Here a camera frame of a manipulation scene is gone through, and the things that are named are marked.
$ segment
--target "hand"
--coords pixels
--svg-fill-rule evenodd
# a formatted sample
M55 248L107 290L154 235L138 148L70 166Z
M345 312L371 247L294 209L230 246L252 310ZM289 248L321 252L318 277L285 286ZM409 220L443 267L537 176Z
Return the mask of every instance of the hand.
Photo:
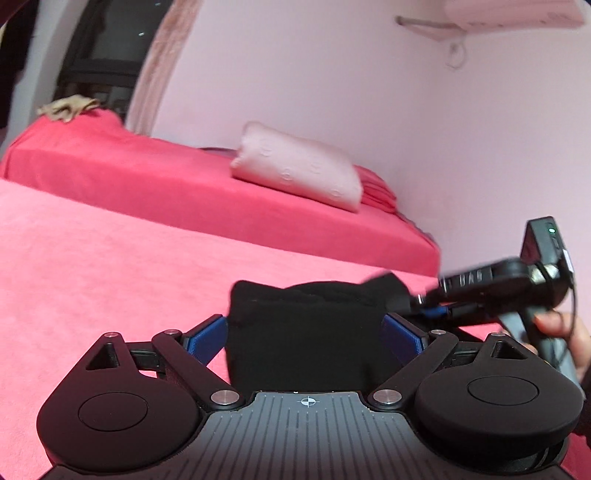
M573 318L568 313L560 315L558 312L548 312L536 315L534 322L540 332L550 337L563 338L567 341L574 366L577 369L577 379L583 381L587 369L591 365L591 336L583 321L577 317L574 321L573 335L569 339ZM528 349L537 353L531 345Z

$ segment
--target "window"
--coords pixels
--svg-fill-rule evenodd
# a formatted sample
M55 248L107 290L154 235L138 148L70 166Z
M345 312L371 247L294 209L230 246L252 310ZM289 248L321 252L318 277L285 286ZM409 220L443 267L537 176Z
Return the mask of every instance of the window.
M64 59L55 98L98 98L125 120L139 72L173 0L90 0Z

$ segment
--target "wall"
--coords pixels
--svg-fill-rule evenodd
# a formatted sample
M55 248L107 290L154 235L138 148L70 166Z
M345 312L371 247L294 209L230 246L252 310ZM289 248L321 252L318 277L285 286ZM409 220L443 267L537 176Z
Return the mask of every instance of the wall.
M401 208L435 235L444 269L518 255L525 221L555 216L591 325L591 25L466 47L398 171Z
M41 1L27 65L13 92L8 132L0 146L0 157L35 119L37 108L53 99L61 63L87 1Z
M252 119L338 145L384 176L408 161L441 45L395 14L434 0L206 1L164 94L153 136L238 146Z

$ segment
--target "mattress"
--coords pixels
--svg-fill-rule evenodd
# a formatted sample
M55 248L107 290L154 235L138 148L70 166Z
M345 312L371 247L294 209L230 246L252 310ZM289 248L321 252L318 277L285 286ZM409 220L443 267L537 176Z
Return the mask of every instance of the mattress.
M40 118L8 149L3 178L88 205L257 245L434 276L437 245L402 216L350 213L231 178L230 159L132 134L93 111Z
M227 313L240 279L286 287L358 282L381 269L148 222L0 181L0 475L50 466L44 400L104 332L145 341ZM401 273L416 291L433 280ZM228 379L223 352L209 365Z

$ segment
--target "metal screw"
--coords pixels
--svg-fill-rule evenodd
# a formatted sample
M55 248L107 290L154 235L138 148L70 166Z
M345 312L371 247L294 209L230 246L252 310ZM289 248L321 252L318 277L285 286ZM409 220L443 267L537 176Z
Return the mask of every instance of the metal screw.
M399 391L386 388L374 393L374 400L382 405L394 405L402 400L402 394Z
M240 400L240 395L234 390L218 390L212 394L212 402L218 405L232 405Z

